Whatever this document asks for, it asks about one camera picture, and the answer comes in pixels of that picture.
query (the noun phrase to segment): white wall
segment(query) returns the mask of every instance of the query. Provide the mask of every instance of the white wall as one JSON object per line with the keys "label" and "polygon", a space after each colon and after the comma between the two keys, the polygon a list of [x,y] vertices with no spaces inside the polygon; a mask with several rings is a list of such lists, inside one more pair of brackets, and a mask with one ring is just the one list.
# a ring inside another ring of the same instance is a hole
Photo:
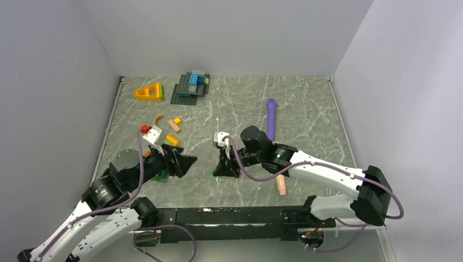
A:
{"label": "white wall", "polygon": [[48,238],[90,184],[117,85],[76,1],[2,1],[0,261]]}
{"label": "white wall", "polygon": [[80,0],[121,75],[333,75],[372,0]]}
{"label": "white wall", "polygon": [[375,0],[334,77],[359,166],[404,205],[387,221],[399,261],[463,258],[462,5]]}

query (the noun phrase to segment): marble table surface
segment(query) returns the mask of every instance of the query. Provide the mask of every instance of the marble table surface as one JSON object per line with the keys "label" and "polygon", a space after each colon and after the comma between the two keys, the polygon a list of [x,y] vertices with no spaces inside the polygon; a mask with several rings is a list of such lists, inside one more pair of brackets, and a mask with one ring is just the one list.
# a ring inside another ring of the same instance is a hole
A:
{"label": "marble table surface", "polygon": [[[114,118],[98,168],[100,176],[116,155],[128,148],[137,149],[136,132],[141,124],[151,124],[162,113],[158,126],[179,139],[184,153],[198,161],[182,179],[170,177],[164,182],[148,181],[140,196],[149,197],[157,207],[231,207],[301,205],[309,195],[334,195],[333,189],[312,181],[286,178],[287,195],[280,196],[275,180],[254,182],[244,175],[211,177],[218,161],[212,146],[216,131],[236,138],[254,125],[266,130],[266,101],[277,101],[276,140],[297,147],[312,156],[335,164],[353,167],[347,139],[326,78],[302,76],[212,76],[209,94],[198,98],[196,106],[171,105],[170,97],[179,76],[127,77],[123,80]],[[161,82],[164,101],[135,100],[133,91]],[[181,117],[178,134],[167,121]],[[144,152],[148,143],[143,140]],[[268,176],[262,167],[248,171],[257,177]]]}

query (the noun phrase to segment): purple cylinder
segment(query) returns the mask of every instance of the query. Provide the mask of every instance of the purple cylinder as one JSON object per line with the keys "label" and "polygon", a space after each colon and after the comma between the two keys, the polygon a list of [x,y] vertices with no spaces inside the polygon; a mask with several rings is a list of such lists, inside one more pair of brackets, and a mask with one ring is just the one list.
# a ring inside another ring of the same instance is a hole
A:
{"label": "purple cylinder", "polygon": [[267,100],[267,137],[272,141],[275,139],[275,112],[276,101],[270,98]]}

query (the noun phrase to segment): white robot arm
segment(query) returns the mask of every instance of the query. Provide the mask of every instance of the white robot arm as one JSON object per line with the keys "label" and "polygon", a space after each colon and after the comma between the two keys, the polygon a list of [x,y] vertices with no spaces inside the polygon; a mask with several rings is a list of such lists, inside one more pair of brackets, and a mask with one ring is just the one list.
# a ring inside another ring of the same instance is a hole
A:
{"label": "white robot arm", "polygon": [[[273,144],[266,134],[255,126],[241,132],[244,148],[237,149],[225,132],[214,134],[214,145],[220,149],[219,164],[214,176],[238,178],[240,171],[255,181],[268,181],[279,174],[299,177],[325,184],[340,191],[334,196],[309,196],[304,208],[314,220],[357,216],[372,225],[383,225],[392,192],[381,170],[369,166],[367,170],[336,165],[284,144]],[[245,166],[261,164],[274,174],[255,178]]]}
{"label": "white robot arm", "polygon": [[[156,225],[156,207],[148,198],[137,198],[120,216],[94,230],[118,206],[135,198],[141,184],[162,171],[169,176],[182,177],[197,160],[197,157],[181,155],[183,149],[180,147],[160,145],[150,150],[145,157],[136,150],[120,152],[82,195],[66,221],[37,248],[21,251],[18,261],[88,261],[120,236],[142,225]],[[135,191],[137,193],[130,198],[128,193]]]}

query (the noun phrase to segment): orange triangle block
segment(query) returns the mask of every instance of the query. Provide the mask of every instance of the orange triangle block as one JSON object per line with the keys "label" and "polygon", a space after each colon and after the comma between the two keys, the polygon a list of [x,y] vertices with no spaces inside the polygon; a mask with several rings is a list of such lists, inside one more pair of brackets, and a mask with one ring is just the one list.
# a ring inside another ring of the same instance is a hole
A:
{"label": "orange triangle block", "polygon": [[134,91],[135,98],[138,100],[163,101],[164,91],[161,83],[139,88]]}

